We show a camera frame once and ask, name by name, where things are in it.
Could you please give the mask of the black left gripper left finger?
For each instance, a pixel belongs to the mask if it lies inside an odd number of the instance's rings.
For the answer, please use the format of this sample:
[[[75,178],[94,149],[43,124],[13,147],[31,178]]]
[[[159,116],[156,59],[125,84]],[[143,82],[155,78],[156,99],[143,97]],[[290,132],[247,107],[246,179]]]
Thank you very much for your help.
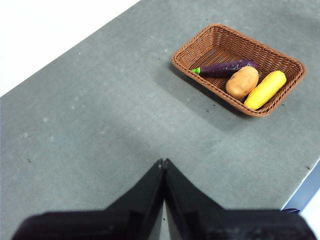
[[[26,218],[14,240],[146,240],[163,205],[163,160],[103,210],[45,212]]]

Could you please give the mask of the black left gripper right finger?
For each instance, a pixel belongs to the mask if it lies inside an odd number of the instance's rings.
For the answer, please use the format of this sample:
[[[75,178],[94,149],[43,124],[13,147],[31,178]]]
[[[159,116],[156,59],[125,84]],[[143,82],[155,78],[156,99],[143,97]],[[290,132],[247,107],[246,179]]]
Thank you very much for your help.
[[[314,240],[297,214],[274,209],[224,209],[169,160],[164,160],[165,201],[184,240]]]

